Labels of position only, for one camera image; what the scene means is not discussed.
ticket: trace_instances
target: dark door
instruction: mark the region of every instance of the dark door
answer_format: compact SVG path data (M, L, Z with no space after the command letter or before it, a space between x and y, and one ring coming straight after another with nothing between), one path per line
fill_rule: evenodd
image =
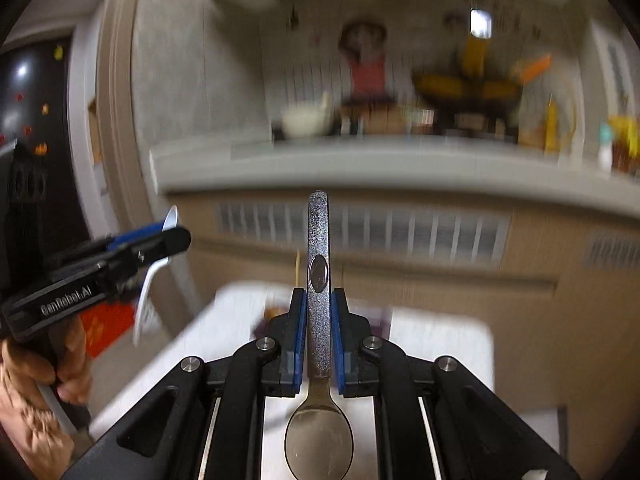
M44 253L89 239L69 146L66 86L70 38L40 41L0 56L0 144L19 138L47 170Z

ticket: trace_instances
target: spoon handle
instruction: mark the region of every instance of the spoon handle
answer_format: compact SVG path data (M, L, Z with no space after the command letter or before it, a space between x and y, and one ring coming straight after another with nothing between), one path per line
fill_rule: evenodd
M307 230L307 352L310 379L331 377L329 201L324 191L309 197Z

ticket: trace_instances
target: vent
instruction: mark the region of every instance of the vent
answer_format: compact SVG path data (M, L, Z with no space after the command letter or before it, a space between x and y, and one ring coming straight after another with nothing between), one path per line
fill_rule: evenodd
M223 203L222 232L304 248L306 204ZM332 205L332 251L372 251L446 264L498 264L509 218L474 212Z
M616 235L598 235L591 242L587 266L599 269L637 269L640 267L640 240Z

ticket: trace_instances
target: metal screw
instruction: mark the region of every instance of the metal screw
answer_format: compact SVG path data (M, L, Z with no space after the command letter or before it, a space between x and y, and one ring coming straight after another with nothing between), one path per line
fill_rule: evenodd
M267 350L271 350L274 346L276 346L276 342L270 337L261 337L258 341L255 342L255 345L258 347L258 350L262 350L263 352Z
M363 339L362 344L369 350L378 350L382 348L382 338L370 335Z
M444 356L438 359L438 368L443 372L452 372L456 368L458 368L458 361L456 361L453 357Z
M180 361L180 368L185 372L194 372L200 368L200 359L197 357L185 357Z

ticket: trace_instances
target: white bottle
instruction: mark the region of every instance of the white bottle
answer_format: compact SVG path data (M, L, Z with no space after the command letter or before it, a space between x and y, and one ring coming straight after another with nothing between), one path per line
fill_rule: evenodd
M598 148L598 167L605 173L611 173L613 166L613 130L607 123L600 125L600 147Z

